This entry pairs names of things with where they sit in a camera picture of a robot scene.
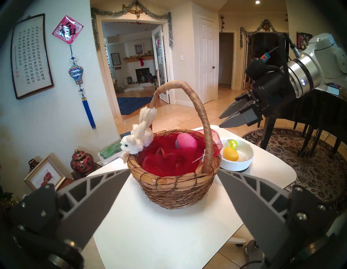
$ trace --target easter egg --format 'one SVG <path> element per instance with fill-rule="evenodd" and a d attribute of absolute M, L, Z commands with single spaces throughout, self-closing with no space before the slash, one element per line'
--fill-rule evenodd
<path fill-rule="evenodd" d="M 232 147 L 234 150 L 237 148 L 237 142 L 234 139 L 229 139 L 229 146 Z"/>
<path fill-rule="evenodd" d="M 175 145 L 178 149 L 197 149 L 197 141 L 195 140 L 195 138 L 186 133 L 182 133 L 177 136 Z"/>
<path fill-rule="evenodd" d="M 236 162 L 238 160 L 238 153 L 232 147 L 227 147 L 223 150 L 223 157 L 229 161 Z"/>

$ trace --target red ginger jar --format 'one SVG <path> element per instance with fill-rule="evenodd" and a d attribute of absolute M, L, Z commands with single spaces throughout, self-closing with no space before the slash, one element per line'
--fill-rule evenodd
<path fill-rule="evenodd" d="M 93 164 L 94 159 L 91 154 L 75 149 L 75 153 L 72 155 L 72 160 L 70 162 L 70 166 L 73 171 L 87 174 L 92 171 Z"/>

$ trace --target stuffed bunny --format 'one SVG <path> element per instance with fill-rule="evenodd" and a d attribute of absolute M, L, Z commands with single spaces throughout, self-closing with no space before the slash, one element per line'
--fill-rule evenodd
<path fill-rule="evenodd" d="M 122 138 L 120 142 L 121 149 L 130 154 L 137 154 L 143 150 L 144 146 L 149 146 L 154 137 L 149 126 L 153 123 L 155 116 L 155 108 L 142 108 L 140 110 L 139 124 L 133 124 L 131 134 Z"/>

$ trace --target framed picture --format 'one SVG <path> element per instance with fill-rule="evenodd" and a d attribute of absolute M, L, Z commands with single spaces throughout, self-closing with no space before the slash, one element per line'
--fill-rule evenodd
<path fill-rule="evenodd" d="M 65 178 L 66 176 L 48 155 L 29 173 L 24 181 L 33 191 L 47 183 L 54 184 L 54 188 L 57 190 Z"/>
<path fill-rule="evenodd" d="M 133 83 L 133 78 L 132 77 L 127 77 L 128 80 L 128 84 L 132 84 Z"/>
<path fill-rule="evenodd" d="M 119 53 L 111 53 L 111 59 L 113 65 L 121 65 Z"/>
<path fill-rule="evenodd" d="M 138 44 L 138 45 L 134 45 L 135 46 L 135 53 L 137 56 L 145 54 L 144 50 L 143 50 L 143 44 Z"/>
<path fill-rule="evenodd" d="M 45 14 L 18 22 L 11 38 L 11 73 L 17 99 L 53 87 L 45 41 Z"/>
<path fill-rule="evenodd" d="M 311 38 L 311 34 L 296 32 L 296 47 L 302 50 L 306 49 Z"/>

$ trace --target white table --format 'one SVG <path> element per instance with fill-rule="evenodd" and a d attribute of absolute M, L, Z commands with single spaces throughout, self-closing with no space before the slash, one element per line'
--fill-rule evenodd
<path fill-rule="evenodd" d="M 243 140 L 218 126 L 211 128 L 220 137 Z M 281 188 L 295 181 L 293 168 L 247 143 L 253 148 L 254 158 L 245 174 L 265 178 Z M 91 175 L 124 168 L 127 165 L 117 159 Z M 150 202 L 130 175 L 94 240 L 106 269 L 201 269 L 242 224 L 218 176 L 203 200 L 168 210 Z"/>

